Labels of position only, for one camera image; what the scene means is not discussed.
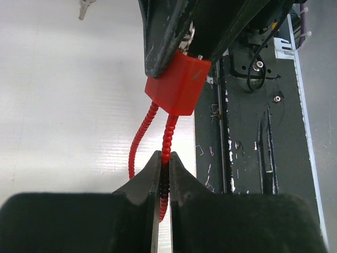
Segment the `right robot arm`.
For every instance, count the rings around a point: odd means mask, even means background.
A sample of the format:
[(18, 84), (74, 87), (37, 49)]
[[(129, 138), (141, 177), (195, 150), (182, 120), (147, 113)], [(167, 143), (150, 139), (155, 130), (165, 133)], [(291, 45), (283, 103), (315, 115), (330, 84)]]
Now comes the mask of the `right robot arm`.
[(327, 252), (294, 5), (303, 1), (139, 1), (146, 94), (194, 115), (196, 174), (164, 158), (161, 214), (174, 252)]

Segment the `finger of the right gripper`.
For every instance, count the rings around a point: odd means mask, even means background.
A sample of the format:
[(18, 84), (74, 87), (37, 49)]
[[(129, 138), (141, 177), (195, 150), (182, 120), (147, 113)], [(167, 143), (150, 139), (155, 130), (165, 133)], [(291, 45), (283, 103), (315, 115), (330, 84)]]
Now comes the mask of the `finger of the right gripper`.
[(216, 63), (267, 4), (268, 1), (261, 0), (198, 1), (192, 14), (195, 35), (189, 53)]
[(158, 78), (189, 29), (196, 1), (139, 1), (144, 38), (144, 68)]

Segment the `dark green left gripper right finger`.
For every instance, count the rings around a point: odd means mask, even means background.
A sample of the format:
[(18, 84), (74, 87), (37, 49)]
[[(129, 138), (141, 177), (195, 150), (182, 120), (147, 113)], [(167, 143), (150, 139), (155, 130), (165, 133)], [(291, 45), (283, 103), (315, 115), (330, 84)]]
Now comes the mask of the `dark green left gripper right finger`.
[(308, 205), (288, 194), (216, 194), (170, 158), (173, 252), (326, 252)]

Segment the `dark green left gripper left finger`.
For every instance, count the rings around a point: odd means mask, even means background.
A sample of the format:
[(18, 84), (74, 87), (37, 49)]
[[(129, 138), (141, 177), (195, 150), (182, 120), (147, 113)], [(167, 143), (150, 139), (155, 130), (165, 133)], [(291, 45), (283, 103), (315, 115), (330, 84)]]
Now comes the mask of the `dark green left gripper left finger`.
[(1, 207), (1, 252), (157, 252), (161, 153), (112, 193), (19, 193)]

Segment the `red cable padlock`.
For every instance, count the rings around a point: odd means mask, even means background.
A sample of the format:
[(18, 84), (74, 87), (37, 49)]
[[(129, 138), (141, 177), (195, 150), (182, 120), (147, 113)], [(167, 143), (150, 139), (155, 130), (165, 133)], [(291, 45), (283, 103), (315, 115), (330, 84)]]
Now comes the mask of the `red cable padlock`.
[(135, 176), (137, 148), (158, 109), (163, 109), (168, 113), (168, 117), (161, 151), (159, 221), (163, 221), (169, 202), (169, 161), (176, 124), (180, 116), (190, 116), (193, 113), (210, 68), (211, 62), (204, 60), (202, 56), (194, 58), (187, 53), (176, 52), (160, 77), (147, 78), (145, 93), (152, 103), (132, 141), (128, 155), (128, 175), (130, 179)]

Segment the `silver keys of long padlock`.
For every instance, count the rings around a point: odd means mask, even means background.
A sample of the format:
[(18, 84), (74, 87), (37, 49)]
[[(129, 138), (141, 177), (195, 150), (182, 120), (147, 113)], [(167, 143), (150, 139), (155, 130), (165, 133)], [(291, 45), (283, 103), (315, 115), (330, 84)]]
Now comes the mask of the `silver keys of long padlock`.
[(81, 0), (80, 2), (80, 13), (79, 13), (79, 20), (83, 20), (85, 17), (85, 14), (87, 12), (88, 7), (92, 4), (95, 3), (96, 0)]

